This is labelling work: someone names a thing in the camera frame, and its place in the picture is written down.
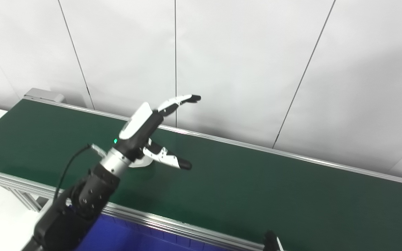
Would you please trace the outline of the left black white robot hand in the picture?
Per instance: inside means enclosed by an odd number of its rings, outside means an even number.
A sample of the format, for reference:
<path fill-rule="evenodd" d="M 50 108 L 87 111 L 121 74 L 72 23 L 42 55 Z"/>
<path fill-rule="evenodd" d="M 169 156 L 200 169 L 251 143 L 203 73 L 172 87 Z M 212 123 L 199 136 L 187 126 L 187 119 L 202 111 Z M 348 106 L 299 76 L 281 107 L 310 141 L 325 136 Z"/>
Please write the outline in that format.
<path fill-rule="evenodd" d="M 183 95 L 163 102 L 152 109 L 144 102 L 136 110 L 130 120 L 121 129 L 116 143 L 100 164 L 116 176 L 120 176 L 134 161 L 146 156 L 152 161 L 171 167 L 191 170 L 190 161 L 176 156 L 164 146 L 151 140 L 151 135 L 161 125 L 163 119 L 185 103 L 197 103 L 199 95 Z"/>

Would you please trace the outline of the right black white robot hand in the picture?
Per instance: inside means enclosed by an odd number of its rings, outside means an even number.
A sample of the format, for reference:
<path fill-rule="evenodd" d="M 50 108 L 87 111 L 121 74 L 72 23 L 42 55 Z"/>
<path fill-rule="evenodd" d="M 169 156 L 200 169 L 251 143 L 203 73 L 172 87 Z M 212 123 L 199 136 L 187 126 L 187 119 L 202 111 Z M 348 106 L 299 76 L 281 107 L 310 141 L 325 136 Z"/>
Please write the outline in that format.
<path fill-rule="evenodd" d="M 280 239 L 272 230 L 265 232 L 263 245 L 263 251 L 284 251 Z"/>

